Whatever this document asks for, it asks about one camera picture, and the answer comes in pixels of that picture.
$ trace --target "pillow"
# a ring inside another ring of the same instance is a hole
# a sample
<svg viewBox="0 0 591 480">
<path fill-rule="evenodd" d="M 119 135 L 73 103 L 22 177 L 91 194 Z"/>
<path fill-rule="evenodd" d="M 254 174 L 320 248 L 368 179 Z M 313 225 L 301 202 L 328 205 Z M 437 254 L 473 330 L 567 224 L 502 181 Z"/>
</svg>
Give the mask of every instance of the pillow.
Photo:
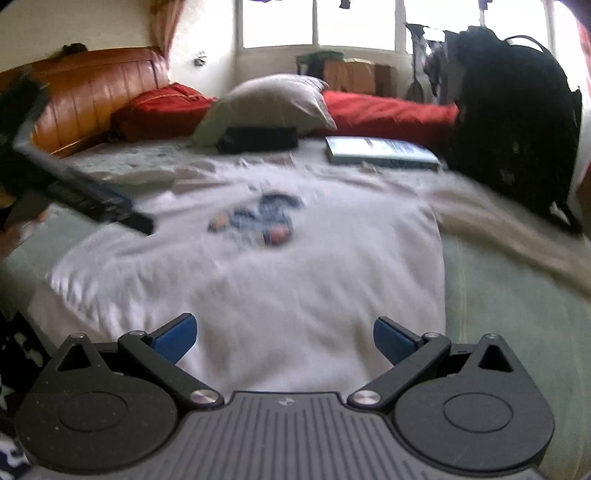
<svg viewBox="0 0 591 480">
<path fill-rule="evenodd" d="M 173 83 L 142 93 L 111 116 L 111 128 L 129 142 L 189 137 L 214 98 Z"/>
<path fill-rule="evenodd" d="M 457 116 L 455 105 L 425 105 L 396 98 L 329 90 L 323 96 L 338 130 L 317 131 L 314 136 L 406 140 L 438 152 L 445 149 Z"/>
<path fill-rule="evenodd" d="M 295 128 L 298 135 L 334 130 L 322 90 L 328 84 L 305 75 L 279 74 L 249 80 L 217 101 L 193 135 L 199 147 L 217 144 L 228 127 Z"/>
</svg>

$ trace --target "black backpack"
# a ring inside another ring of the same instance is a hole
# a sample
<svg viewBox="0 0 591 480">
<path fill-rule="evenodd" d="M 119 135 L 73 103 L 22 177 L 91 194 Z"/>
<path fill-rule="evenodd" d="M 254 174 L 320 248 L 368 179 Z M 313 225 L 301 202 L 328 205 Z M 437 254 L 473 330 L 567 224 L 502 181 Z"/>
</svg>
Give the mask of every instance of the black backpack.
<svg viewBox="0 0 591 480">
<path fill-rule="evenodd" d="M 509 40 L 526 38 L 542 51 Z M 566 202 L 579 145 L 582 96 L 554 56 L 531 37 L 499 40 L 470 27 L 457 36 L 465 69 L 447 159 L 463 173 L 572 233 Z M 555 205 L 564 218 L 552 213 Z"/>
</svg>

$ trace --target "mattress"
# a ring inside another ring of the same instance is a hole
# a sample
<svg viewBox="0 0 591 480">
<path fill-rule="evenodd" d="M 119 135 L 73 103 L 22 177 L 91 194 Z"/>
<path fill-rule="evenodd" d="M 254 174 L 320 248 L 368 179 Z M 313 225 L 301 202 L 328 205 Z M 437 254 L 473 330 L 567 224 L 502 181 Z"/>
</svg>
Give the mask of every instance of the mattress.
<svg viewBox="0 0 591 480">
<path fill-rule="evenodd" d="M 186 140 L 145 145 L 101 145 L 72 159 L 101 167 L 108 175 L 128 172 L 129 193 L 148 197 L 167 188 L 161 178 L 138 172 L 138 166 L 198 165 L 207 170 L 212 152 L 193 151 Z M 326 163 L 323 141 L 304 141 L 299 149 L 258 158 L 215 156 L 229 165 L 247 161 L 315 168 Z M 54 214 L 0 268 L 1 307 L 28 312 L 36 285 L 64 255 L 91 236 L 97 226 L 75 213 Z M 588 288 L 561 268 L 541 268 L 519 249 L 502 248 L 493 237 L 443 230 L 447 335 L 455 342 L 477 342 L 485 333 L 500 333 L 542 390 L 556 416 L 556 433 L 543 463 L 552 479 L 578 480 L 591 469 L 591 335 Z"/>
</svg>

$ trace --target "red pillow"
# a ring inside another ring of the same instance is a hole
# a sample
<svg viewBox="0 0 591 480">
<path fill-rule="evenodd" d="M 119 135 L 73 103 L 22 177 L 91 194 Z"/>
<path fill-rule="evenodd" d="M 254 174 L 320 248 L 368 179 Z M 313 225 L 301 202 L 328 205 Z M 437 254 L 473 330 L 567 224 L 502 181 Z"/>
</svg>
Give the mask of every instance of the red pillow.
<svg viewBox="0 0 591 480">
<path fill-rule="evenodd" d="M 173 83 L 142 93 L 117 110 L 111 115 L 111 128 L 130 142 L 188 137 L 215 100 Z"/>
<path fill-rule="evenodd" d="M 455 105 L 424 105 L 332 90 L 323 96 L 338 130 L 315 132 L 320 136 L 406 140 L 438 151 L 445 147 L 457 116 Z"/>
</svg>

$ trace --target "window frame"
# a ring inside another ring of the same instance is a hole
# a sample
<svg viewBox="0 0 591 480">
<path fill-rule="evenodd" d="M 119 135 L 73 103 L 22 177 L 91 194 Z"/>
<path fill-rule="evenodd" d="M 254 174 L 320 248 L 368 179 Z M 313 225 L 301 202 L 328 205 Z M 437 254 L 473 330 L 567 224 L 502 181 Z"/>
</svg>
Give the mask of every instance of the window frame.
<svg viewBox="0 0 591 480">
<path fill-rule="evenodd" d="M 315 50 L 325 47 L 336 47 L 336 48 L 352 48 L 355 50 L 370 50 L 370 51 L 381 51 L 387 53 L 397 53 L 403 55 L 409 55 L 406 52 L 406 41 L 407 41 L 407 29 L 404 23 L 406 22 L 406 8 L 404 5 L 405 0 L 394 0 L 395 2 L 395 14 L 394 14 L 394 50 L 384 50 L 379 48 L 366 48 L 366 47 L 351 47 L 351 46 L 340 46 L 340 45 L 320 45 L 318 42 L 318 3 L 317 0 L 312 0 L 312 42 L 300 45 L 276 45 L 268 47 L 244 47 L 244 18 L 243 18 L 243 1 L 235 0 L 236 7 L 236 51 L 238 53 L 245 52 L 256 52 L 260 50 L 282 50 L 285 48 L 313 48 Z M 554 24 L 554 0 L 541 0 L 544 5 L 544 13 L 546 17 L 546 29 L 548 32 L 548 49 L 552 52 L 552 55 L 556 56 L 556 29 Z M 481 24 L 483 23 L 485 12 L 480 11 Z"/>
</svg>

